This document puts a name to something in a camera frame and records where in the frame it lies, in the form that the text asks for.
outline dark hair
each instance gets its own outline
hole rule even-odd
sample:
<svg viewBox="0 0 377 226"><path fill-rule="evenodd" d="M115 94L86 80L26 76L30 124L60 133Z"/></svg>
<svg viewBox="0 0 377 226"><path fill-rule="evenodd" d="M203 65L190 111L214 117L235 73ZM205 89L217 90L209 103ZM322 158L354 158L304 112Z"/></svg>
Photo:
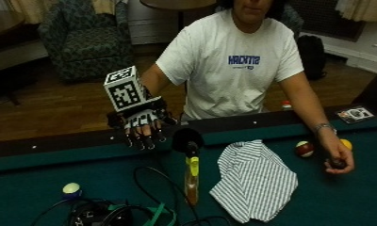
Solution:
<svg viewBox="0 0 377 226"><path fill-rule="evenodd" d="M232 1L234 0L217 0L217 4L221 8L229 9L232 7ZM264 17L274 18L279 21L286 2L287 0L274 0Z"/></svg>

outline glove with markers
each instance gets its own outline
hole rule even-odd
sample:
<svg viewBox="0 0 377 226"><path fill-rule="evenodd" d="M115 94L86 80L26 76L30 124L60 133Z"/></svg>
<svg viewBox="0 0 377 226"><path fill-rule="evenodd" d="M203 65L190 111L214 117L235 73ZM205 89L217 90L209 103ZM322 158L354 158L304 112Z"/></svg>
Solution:
<svg viewBox="0 0 377 226"><path fill-rule="evenodd" d="M122 129L122 142L138 150L153 149L154 140L165 141L162 124L177 120L166 112L166 102L153 98L141 85L134 66L109 73L103 83L115 111L107 113L107 125Z"/></svg>

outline robotic glove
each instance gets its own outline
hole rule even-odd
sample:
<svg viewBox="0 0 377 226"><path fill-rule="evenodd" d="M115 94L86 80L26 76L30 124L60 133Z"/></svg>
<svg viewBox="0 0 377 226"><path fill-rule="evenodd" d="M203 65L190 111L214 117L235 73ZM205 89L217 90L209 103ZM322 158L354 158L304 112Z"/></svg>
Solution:
<svg viewBox="0 0 377 226"><path fill-rule="evenodd" d="M114 129L123 128L122 141L138 150L153 149L153 140L163 142L162 122L169 125L177 124L166 112L166 103L161 97L153 98L153 101L138 105L121 113L110 112L107 114L107 125Z"/></svg>

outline white t-shirt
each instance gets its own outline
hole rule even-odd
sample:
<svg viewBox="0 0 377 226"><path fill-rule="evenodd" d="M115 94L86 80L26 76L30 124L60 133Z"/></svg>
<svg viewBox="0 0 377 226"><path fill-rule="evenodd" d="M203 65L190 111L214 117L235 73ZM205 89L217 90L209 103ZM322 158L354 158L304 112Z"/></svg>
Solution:
<svg viewBox="0 0 377 226"><path fill-rule="evenodd" d="M187 81L183 110L197 120L260 112L271 82L302 72L292 31L264 19L243 33L231 10L185 27L155 64L174 85Z"/></svg>

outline hand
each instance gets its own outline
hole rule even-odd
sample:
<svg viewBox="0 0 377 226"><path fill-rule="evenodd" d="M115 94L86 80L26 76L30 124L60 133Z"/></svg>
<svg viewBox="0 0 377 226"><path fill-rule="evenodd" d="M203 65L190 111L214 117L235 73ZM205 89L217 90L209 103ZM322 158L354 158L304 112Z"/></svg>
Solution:
<svg viewBox="0 0 377 226"><path fill-rule="evenodd" d="M322 147L328 151L330 159L324 161L326 172L332 174L348 173L354 170L352 152L343 146L334 132L324 128L318 133ZM343 168L339 169L336 164L342 163Z"/></svg>
<svg viewBox="0 0 377 226"><path fill-rule="evenodd" d="M135 146L138 150L153 149L153 139L158 139L161 142L166 140L161 131L161 121L155 111L150 109L139 111L126 118L123 132L126 145Z"/></svg>

